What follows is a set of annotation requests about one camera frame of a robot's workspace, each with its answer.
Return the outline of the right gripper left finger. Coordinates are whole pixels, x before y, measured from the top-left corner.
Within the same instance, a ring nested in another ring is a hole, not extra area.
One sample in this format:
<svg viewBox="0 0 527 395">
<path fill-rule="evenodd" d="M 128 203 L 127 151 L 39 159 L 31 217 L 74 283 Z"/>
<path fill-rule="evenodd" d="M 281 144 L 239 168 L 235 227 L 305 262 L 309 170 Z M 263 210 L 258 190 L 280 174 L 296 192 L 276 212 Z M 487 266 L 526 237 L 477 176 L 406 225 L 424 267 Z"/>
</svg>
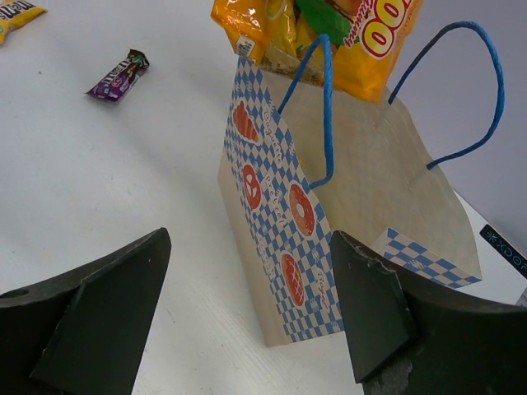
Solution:
<svg viewBox="0 0 527 395">
<path fill-rule="evenodd" d="M 1 295 L 3 394 L 130 394 L 170 261 L 165 228 Z"/>
</svg>

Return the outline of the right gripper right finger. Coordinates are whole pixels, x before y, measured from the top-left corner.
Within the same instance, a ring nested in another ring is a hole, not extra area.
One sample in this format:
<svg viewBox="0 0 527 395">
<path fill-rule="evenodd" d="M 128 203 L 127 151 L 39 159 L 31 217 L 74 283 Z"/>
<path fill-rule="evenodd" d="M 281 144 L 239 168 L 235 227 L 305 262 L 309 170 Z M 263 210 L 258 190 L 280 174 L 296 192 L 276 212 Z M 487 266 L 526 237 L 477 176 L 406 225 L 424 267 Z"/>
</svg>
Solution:
<svg viewBox="0 0 527 395">
<path fill-rule="evenodd" d="M 524 307 L 439 285 L 342 231 L 333 233 L 330 253 L 364 393 L 525 393 Z"/>
</svg>

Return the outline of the orange mango gummy bag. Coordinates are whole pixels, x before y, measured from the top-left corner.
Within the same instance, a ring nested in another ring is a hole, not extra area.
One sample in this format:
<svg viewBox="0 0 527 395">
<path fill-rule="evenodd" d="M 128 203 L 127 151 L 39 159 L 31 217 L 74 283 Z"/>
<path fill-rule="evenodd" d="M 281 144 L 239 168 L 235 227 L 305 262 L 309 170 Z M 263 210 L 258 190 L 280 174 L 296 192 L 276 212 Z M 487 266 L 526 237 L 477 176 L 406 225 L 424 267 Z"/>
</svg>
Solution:
<svg viewBox="0 0 527 395">
<path fill-rule="evenodd" d="M 268 72 L 320 86 L 328 66 L 333 86 L 360 100 L 380 100 L 419 0 L 216 0 L 211 17 L 235 53 Z"/>
</svg>

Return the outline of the blue checkered paper bag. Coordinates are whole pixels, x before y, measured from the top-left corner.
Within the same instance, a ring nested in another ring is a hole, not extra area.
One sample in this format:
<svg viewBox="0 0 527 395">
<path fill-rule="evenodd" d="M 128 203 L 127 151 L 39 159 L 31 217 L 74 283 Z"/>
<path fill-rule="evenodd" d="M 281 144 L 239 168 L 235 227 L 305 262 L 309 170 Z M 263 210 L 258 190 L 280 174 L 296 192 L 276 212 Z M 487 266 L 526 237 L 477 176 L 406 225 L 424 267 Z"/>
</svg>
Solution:
<svg viewBox="0 0 527 395">
<path fill-rule="evenodd" d="M 458 289 L 482 280 L 475 233 L 396 90 L 377 103 L 239 58 L 218 172 L 267 346 L 341 332 L 330 253 L 344 231 Z"/>
</svg>

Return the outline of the black xdof label sticker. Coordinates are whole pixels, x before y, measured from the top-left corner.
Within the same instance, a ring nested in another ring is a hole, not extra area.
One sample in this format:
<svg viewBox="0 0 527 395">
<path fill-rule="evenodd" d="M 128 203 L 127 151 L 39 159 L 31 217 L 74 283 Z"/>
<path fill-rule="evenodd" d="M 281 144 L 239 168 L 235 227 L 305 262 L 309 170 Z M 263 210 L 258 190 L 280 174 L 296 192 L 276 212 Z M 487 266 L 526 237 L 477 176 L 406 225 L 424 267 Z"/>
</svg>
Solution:
<svg viewBox="0 0 527 395">
<path fill-rule="evenodd" d="M 503 238 L 493 227 L 486 224 L 479 232 L 524 279 L 527 278 L 526 257 Z"/>
</svg>

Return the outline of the purple m&m's packet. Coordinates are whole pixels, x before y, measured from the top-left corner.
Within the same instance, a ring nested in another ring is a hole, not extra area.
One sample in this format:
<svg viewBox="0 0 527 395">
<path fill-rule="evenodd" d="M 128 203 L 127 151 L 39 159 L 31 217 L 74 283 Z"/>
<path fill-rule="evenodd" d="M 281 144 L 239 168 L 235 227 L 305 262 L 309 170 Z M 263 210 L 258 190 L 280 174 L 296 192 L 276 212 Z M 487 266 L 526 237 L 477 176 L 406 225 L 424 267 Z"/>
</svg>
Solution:
<svg viewBox="0 0 527 395">
<path fill-rule="evenodd" d="M 130 49 L 104 78 L 86 92 L 92 98 L 111 103 L 119 102 L 150 67 L 145 53 Z"/>
</svg>

